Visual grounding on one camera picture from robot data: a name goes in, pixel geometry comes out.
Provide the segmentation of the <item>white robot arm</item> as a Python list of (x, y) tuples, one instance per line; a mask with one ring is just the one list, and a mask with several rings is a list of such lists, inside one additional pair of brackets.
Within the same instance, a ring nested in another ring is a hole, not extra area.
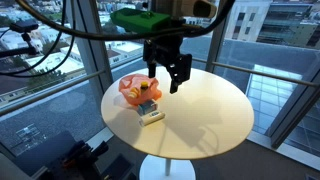
[[(217, 7), (208, 0), (172, 0), (157, 4), (156, 11), (170, 14), (171, 26), (180, 27), (185, 23), (183, 16), (213, 18)], [(183, 35), (165, 35), (144, 41), (143, 60), (147, 63), (149, 77), (155, 76), (157, 64), (163, 65), (171, 77), (171, 94), (190, 79), (192, 55), (180, 52), (182, 42)]]

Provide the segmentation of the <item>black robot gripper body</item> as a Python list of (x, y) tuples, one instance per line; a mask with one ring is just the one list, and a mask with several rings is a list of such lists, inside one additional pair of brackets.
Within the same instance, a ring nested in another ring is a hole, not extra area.
[(191, 54), (181, 54), (182, 37), (179, 35), (163, 36), (144, 41), (143, 60), (148, 64), (159, 63), (173, 78), (189, 78), (191, 72)]

